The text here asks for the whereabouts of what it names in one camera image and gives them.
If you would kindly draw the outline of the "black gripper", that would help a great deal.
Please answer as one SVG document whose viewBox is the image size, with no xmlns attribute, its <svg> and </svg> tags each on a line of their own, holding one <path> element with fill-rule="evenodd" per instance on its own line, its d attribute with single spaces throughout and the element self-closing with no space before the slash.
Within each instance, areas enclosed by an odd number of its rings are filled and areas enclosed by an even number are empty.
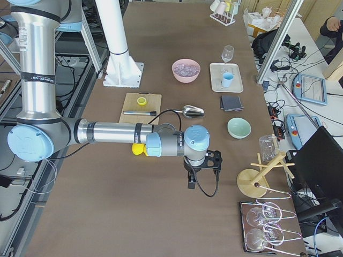
<svg viewBox="0 0 343 257">
<path fill-rule="evenodd" d="M 189 174 L 188 174 L 188 185 L 187 188 L 188 189 L 195 189 L 196 187 L 196 178 L 193 174 L 193 170 L 195 173 L 199 172 L 201 169 L 213 169 L 213 173 L 216 176 L 220 176 L 220 172 L 221 172 L 221 164 L 222 164 L 222 158 L 216 157 L 216 156 L 205 156 L 204 161 L 201 165 L 199 166 L 193 166 L 190 164 L 190 161 L 187 159 L 187 157 L 184 157 L 184 161 L 183 161 L 184 167 L 186 168 L 186 170 L 188 170 Z"/>
</svg>

